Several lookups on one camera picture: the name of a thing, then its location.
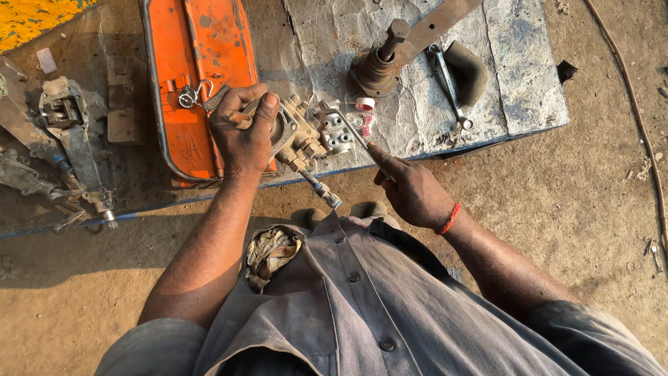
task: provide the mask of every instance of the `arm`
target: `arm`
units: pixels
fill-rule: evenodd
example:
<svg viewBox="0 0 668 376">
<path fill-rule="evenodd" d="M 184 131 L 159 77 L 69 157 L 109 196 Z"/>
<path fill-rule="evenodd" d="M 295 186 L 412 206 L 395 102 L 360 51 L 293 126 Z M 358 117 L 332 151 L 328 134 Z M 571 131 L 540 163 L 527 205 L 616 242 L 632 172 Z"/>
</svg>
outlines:
<svg viewBox="0 0 668 376">
<path fill-rule="evenodd" d="M 387 180 L 380 172 L 375 178 L 397 214 L 418 227 L 442 228 L 455 203 L 432 173 L 420 164 L 394 158 L 373 143 L 369 149 L 396 180 Z M 482 296 L 517 319 L 547 302 L 579 302 L 565 286 L 482 228 L 464 210 L 444 237 L 473 275 Z"/>
<path fill-rule="evenodd" d="M 211 133 L 223 160 L 224 181 L 211 206 L 148 295 L 139 323 L 155 318 L 191 320 L 204 328 L 236 284 L 253 197 L 269 160 L 269 130 L 279 98 L 267 85 L 230 90 L 211 116 Z M 263 99 L 248 130 L 225 114 Z"/>
</svg>

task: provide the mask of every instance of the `red thread bracelet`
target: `red thread bracelet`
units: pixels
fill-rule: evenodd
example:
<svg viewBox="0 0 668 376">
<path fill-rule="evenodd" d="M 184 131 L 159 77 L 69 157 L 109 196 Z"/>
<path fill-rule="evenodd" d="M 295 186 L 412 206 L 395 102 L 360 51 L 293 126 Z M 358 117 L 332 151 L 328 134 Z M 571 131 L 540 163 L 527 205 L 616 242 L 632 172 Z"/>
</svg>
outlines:
<svg viewBox="0 0 668 376">
<path fill-rule="evenodd" d="M 452 213 L 450 214 L 450 217 L 446 221 L 446 225 L 443 226 L 442 229 L 435 229 L 434 233 L 436 235 L 443 235 L 444 233 L 448 232 L 448 230 L 452 227 L 452 224 L 455 222 L 455 218 L 457 218 L 457 213 L 459 213 L 459 209 L 462 208 L 462 204 L 456 203 L 455 208 L 452 210 Z"/>
</svg>

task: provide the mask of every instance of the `gray work shirt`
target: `gray work shirt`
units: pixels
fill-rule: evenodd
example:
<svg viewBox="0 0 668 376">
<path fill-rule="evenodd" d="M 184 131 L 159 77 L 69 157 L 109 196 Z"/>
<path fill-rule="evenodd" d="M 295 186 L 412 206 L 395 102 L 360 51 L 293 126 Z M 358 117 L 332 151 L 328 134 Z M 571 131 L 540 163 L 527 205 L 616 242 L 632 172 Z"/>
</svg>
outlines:
<svg viewBox="0 0 668 376">
<path fill-rule="evenodd" d="M 208 332 L 137 326 L 96 375 L 668 375 L 605 312 L 560 301 L 518 322 L 370 234 L 371 219 L 277 225 L 303 246 L 263 295 L 240 277 Z"/>
</svg>

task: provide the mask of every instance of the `shoe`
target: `shoe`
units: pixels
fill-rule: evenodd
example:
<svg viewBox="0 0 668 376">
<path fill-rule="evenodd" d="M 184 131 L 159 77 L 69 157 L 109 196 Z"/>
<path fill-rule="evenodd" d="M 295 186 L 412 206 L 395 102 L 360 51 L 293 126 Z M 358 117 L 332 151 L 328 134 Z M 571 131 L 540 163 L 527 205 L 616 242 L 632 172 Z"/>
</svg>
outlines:
<svg viewBox="0 0 668 376">
<path fill-rule="evenodd" d="M 324 211 L 320 209 L 311 209 L 311 211 L 309 211 L 309 214 L 306 217 L 306 222 L 309 227 L 309 230 L 313 231 L 316 227 L 318 227 L 320 222 L 322 222 L 322 220 L 325 219 L 326 217 L 327 214 L 325 214 Z"/>
<path fill-rule="evenodd" d="M 380 201 L 374 201 L 369 203 L 367 207 L 366 216 L 373 217 L 374 215 L 387 214 L 387 208 L 385 204 Z"/>
</svg>

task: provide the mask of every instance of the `right hand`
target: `right hand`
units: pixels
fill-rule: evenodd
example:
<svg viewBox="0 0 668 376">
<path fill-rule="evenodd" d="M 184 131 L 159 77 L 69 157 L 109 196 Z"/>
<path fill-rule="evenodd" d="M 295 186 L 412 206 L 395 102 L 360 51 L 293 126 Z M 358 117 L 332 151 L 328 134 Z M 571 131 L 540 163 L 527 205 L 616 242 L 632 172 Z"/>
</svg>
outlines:
<svg viewBox="0 0 668 376">
<path fill-rule="evenodd" d="M 373 180 L 385 189 L 394 211 L 414 226 L 441 229 L 455 202 L 436 181 L 432 172 L 419 163 L 391 156 L 375 143 L 368 145 L 374 159 L 396 180 L 396 183 L 388 180 L 380 170 Z"/>
</svg>

